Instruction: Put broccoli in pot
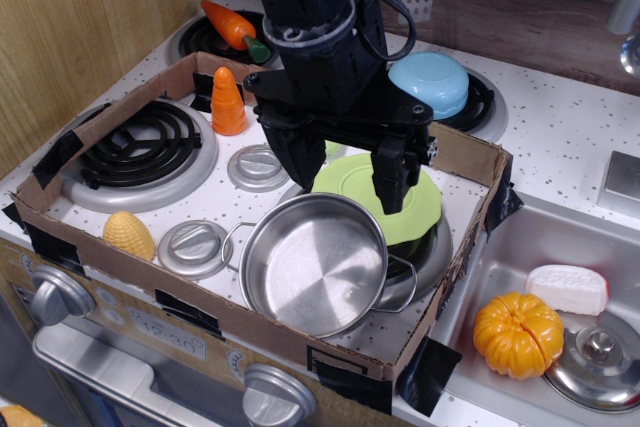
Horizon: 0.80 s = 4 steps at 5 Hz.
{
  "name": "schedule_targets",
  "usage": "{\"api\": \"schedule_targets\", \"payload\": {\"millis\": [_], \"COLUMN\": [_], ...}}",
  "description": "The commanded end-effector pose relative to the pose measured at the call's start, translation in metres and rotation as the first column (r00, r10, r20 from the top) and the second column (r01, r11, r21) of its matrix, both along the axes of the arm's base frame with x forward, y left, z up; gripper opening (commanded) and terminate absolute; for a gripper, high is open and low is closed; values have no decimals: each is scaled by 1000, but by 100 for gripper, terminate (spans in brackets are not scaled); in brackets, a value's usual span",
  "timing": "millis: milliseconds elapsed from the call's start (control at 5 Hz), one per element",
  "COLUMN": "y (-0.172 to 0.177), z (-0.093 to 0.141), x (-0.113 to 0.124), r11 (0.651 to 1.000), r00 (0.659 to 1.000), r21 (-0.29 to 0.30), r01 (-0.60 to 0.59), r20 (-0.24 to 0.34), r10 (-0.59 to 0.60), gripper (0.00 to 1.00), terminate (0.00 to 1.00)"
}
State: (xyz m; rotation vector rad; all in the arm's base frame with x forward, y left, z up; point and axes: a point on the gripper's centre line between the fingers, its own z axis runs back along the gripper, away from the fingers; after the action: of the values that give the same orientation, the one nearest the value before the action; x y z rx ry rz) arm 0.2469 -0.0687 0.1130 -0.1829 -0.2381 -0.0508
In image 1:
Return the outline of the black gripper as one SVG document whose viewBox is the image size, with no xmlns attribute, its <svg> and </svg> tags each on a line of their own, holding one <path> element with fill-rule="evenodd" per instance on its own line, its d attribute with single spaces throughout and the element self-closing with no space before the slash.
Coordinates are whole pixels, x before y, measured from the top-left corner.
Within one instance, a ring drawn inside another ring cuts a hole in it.
<svg viewBox="0 0 640 427">
<path fill-rule="evenodd" d="M 437 154 L 431 107 L 398 88 L 387 63 L 356 37 L 327 47 L 283 47 L 281 70 L 248 75 L 255 113 L 289 177 L 310 189 L 326 160 L 325 142 L 371 152 L 374 191 L 387 215 L 403 209 L 419 166 Z"/>
</svg>

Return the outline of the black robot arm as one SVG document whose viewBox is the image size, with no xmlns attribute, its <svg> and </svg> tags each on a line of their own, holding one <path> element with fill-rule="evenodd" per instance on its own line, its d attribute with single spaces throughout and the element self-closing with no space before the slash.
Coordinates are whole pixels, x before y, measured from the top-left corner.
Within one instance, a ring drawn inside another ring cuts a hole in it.
<svg viewBox="0 0 640 427">
<path fill-rule="evenodd" d="M 261 0 L 262 28 L 282 62 L 252 74 L 244 87 L 255 114 L 291 179 L 313 185 L 327 142 L 366 150 L 373 185 L 387 214 L 399 212 L 436 145 L 432 109 L 388 76 L 381 8 L 400 0 Z"/>
</svg>

